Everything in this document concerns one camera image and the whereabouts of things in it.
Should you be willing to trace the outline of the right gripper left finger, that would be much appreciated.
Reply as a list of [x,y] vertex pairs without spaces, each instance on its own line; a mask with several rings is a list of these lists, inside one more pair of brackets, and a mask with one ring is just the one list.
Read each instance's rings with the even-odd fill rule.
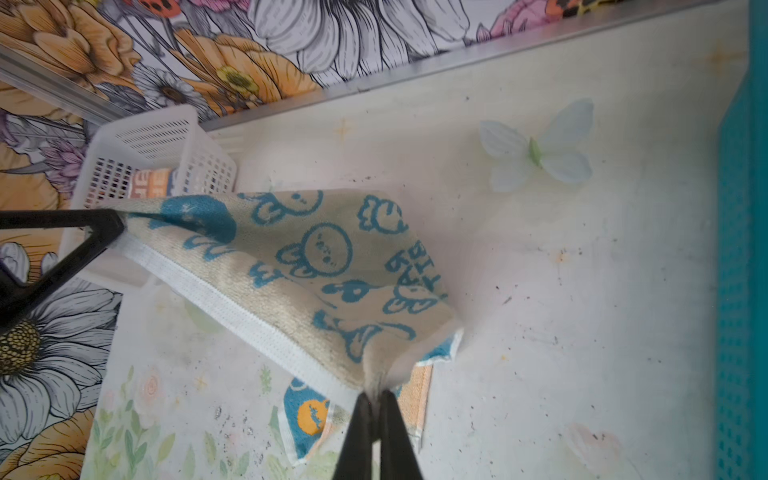
[[370,480],[373,472],[373,442],[376,424],[372,402],[361,393],[332,476],[333,480]]

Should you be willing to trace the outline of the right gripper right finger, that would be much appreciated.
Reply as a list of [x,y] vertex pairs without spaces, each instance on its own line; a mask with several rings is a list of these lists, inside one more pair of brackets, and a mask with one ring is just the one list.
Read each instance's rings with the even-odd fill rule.
[[379,396],[377,433],[380,440],[380,478],[422,480],[423,475],[403,420],[397,397],[389,390]]

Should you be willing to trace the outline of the white plastic basket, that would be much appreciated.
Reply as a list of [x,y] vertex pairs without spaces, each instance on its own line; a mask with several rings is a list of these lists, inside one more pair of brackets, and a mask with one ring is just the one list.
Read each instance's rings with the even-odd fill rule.
[[[175,168],[173,195],[130,199],[136,170]],[[111,210],[123,233],[99,247],[94,220],[65,229],[63,264],[80,261],[93,281],[141,286],[155,275],[173,286],[197,289],[231,282],[242,254],[232,241],[238,222],[230,212],[236,163],[200,127],[197,113],[177,106],[99,128],[76,182],[71,207],[78,214]]]

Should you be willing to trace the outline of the blue patterned towel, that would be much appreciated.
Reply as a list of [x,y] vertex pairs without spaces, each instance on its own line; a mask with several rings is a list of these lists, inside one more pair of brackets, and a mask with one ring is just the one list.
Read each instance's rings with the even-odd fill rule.
[[120,321],[103,415],[142,476],[327,471],[357,397],[396,395],[421,446],[431,367],[457,312],[426,246],[379,192],[305,190],[115,205],[116,250],[149,284]]

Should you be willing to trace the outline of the teal plastic basket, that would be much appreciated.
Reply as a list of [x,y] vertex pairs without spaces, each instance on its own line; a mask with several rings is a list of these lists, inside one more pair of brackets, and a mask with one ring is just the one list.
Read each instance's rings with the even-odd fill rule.
[[767,4],[749,4],[749,65],[720,124],[717,479],[767,476]]

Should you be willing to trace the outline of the multicolour striped letter towel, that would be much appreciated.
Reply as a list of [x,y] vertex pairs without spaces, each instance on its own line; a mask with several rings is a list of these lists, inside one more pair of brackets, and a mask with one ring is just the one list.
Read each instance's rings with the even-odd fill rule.
[[128,198],[167,198],[173,195],[177,170],[161,168],[136,170],[131,175]]

